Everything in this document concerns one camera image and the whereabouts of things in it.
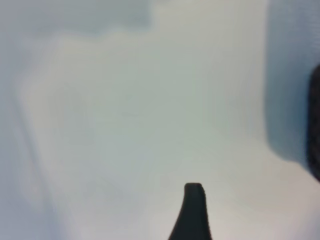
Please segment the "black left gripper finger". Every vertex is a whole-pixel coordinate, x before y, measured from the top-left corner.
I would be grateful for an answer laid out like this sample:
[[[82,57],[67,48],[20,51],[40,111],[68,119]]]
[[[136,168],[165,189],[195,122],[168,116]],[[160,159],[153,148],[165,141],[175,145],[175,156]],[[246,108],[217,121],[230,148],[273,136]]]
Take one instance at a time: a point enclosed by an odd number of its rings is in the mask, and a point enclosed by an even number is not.
[[[206,194],[200,183],[186,183],[179,215],[169,240],[211,240]]]

